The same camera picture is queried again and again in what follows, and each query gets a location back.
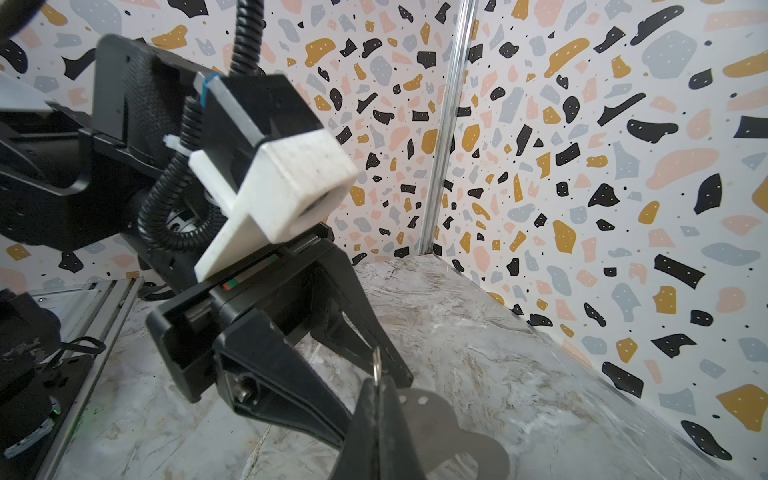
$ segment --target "patterned wall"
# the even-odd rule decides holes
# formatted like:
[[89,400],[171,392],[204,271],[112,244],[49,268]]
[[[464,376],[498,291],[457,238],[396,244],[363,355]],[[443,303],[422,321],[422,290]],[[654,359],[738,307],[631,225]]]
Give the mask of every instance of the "patterned wall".
[[768,478],[768,9],[482,0],[435,251]]
[[[90,111],[93,48],[102,35],[142,38],[227,71],[236,3],[51,0],[0,48],[0,69]],[[456,13],[442,0],[266,3],[261,67],[288,76],[360,169],[328,219],[354,263],[413,253]]]

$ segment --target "marble tabletop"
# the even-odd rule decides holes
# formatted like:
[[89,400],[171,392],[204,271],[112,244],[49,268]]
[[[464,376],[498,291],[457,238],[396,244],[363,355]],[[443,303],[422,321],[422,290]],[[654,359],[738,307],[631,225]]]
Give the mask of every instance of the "marble tabletop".
[[[461,428],[509,454],[510,478],[712,479],[730,474],[432,256],[356,266],[373,309],[414,373]],[[134,305],[58,480],[325,479],[336,451],[234,415],[208,389],[178,392]],[[298,345],[350,409],[366,374],[309,337]],[[468,455],[430,480],[474,478]]]

